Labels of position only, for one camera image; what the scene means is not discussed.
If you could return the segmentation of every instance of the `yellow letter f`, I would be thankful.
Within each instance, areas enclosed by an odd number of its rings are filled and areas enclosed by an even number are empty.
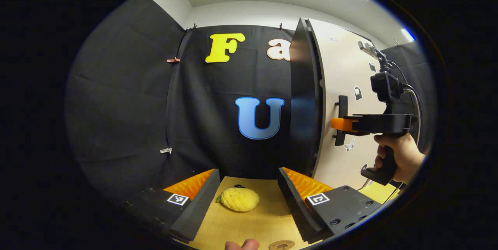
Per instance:
[[[210,37],[213,39],[213,45],[211,46],[211,53],[206,57],[206,62],[227,62],[230,56],[224,54],[224,50],[228,49],[229,53],[234,53],[237,49],[237,42],[244,41],[245,37],[242,33],[232,33],[232,34],[213,34]]]

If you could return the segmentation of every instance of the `blue letter u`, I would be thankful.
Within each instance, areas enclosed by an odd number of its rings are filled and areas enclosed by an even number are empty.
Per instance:
[[[252,97],[241,97],[235,100],[238,106],[238,129],[240,133],[251,139],[267,139],[279,131],[280,111],[285,103],[283,99],[267,99],[270,106],[270,125],[265,129],[256,127],[256,106],[260,104],[259,99]]]

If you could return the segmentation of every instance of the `yellow lemon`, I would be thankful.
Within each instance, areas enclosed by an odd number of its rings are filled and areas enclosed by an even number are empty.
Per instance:
[[[246,212],[258,205],[260,196],[249,188],[228,188],[217,198],[224,206],[240,212]]]

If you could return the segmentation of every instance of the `white door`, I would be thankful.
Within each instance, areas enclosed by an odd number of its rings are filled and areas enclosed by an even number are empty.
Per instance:
[[[338,96],[347,96],[347,115],[382,114],[386,104],[372,91],[370,76],[379,72],[379,61],[361,51],[358,41],[372,42],[339,26],[315,19],[309,20],[317,45],[323,82],[323,124],[318,159],[313,178],[334,188],[348,185],[359,189],[367,180],[360,174],[361,167],[373,167],[377,156],[374,135],[346,135],[344,145],[335,146],[336,129],[330,127],[338,117]]]

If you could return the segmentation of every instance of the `butterfly sticker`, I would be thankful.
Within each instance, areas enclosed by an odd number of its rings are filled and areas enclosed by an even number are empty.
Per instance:
[[[350,144],[345,144],[344,148],[346,153],[349,153],[350,150],[354,149],[354,138],[351,140]]]

